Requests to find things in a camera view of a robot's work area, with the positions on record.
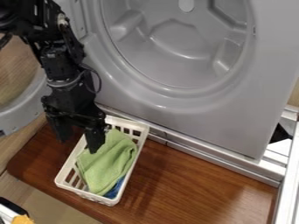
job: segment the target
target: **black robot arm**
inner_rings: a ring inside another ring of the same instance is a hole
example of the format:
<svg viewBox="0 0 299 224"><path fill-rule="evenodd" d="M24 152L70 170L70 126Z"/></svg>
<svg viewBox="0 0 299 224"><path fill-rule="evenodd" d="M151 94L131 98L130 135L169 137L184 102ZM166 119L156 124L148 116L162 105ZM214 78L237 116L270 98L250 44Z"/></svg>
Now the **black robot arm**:
<svg viewBox="0 0 299 224"><path fill-rule="evenodd" d="M1 48L19 36L45 69L52 93L42 98L48 122L65 142L72 126L85 130L87 148L95 153L105 143L106 115L94 104L92 68L82 63L84 46L69 19L53 0L0 0Z"/></svg>

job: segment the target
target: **blue cloth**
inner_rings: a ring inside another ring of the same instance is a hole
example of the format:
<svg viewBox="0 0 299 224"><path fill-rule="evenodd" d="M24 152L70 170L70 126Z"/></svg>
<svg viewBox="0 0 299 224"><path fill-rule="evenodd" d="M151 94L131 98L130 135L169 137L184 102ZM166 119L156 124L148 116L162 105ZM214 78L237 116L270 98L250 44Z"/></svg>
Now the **blue cloth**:
<svg viewBox="0 0 299 224"><path fill-rule="evenodd" d="M125 179L126 176L123 176L122 178L120 178L119 180L117 180L115 186L110 190L108 191L104 197L105 198L109 198L109 199L113 199L116 197L117 193L119 192L119 190L121 189L122 187L122 183L123 183L123 180Z"/></svg>

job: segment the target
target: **towel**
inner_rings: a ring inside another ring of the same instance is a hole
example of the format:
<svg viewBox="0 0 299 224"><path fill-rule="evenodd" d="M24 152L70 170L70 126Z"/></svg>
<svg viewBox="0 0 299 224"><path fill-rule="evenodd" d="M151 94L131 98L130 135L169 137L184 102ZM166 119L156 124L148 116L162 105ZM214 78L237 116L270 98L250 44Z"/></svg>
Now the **towel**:
<svg viewBox="0 0 299 224"><path fill-rule="evenodd" d="M124 133L112 129L95 154L84 150L77 157L80 173L89 192L103 196L124 177L136 157L136 144Z"/></svg>

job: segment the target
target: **wooden shelf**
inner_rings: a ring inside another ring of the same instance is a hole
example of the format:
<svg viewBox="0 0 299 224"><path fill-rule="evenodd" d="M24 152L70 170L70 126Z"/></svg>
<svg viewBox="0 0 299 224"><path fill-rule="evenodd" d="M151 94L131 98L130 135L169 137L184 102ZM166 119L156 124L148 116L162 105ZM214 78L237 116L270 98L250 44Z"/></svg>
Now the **wooden shelf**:
<svg viewBox="0 0 299 224"><path fill-rule="evenodd" d="M104 223L269 223L277 190L217 165L147 141L121 202L107 207L54 184L81 133L60 144L46 125L8 172Z"/></svg>

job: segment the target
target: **orange object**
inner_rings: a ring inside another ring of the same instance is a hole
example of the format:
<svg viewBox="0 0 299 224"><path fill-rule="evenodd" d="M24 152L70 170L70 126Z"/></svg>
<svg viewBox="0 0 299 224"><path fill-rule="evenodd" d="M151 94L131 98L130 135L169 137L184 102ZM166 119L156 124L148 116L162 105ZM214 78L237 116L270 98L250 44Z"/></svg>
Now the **orange object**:
<svg viewBox="0 0 299 224"><path fill-rule="evenodd" d="M11 224L34 224L34 221L29 219L27 215L19 215L12 220Z"/></svg>

